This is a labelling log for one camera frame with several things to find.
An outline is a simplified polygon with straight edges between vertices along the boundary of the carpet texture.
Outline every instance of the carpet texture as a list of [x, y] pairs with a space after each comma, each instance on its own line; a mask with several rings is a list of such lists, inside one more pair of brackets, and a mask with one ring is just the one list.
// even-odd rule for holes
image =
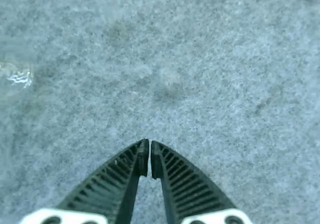
[[[1, 103], [1, 224], [142, 138], [256, 224], [320, 223], [320, 0], [0, 0], [0, 36], [34, 50]], [[131, 223], [166, 223], [150, 171]]]

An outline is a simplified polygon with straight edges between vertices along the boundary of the mounting hole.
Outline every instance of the mounting hole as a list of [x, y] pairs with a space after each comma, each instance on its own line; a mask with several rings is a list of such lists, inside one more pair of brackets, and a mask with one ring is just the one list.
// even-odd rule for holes
[[228, 216], [224, 220], [225, 224], [244, 224], [244, 222], [239, 218], [234, 215]]
[[45, 219], [41, 224], [60, 224], [61, 219], [58, 216], [51, 216]]
[[193, 222], [191, 222], [190, 224], [205, 224], [204, 222], [200, 221], [200, 220], [194, 220]]

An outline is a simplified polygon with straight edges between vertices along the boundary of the speckled gray surface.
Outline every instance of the speckled gray surface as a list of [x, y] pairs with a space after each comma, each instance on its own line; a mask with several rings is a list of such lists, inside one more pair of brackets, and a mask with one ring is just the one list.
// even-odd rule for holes
[[[0, 223], [142, 138], [256, 224], [320, 223], [320, 0], [0, 0], [0, 36], [36, 57], [1, 106]], [[142, 178], [132, 223], [165, 222]]]

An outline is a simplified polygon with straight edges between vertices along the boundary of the gray carpet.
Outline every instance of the gray carpet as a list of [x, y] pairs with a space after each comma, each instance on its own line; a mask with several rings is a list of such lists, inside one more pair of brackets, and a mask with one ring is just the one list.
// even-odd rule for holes
[[[142, 138], [256, 224], [320, 223], [320, 0], [0, 0], [0, 36], [34, 50], [1, 101], [0, 223]], [[166, 223], [159, 180], [131, 223]]]

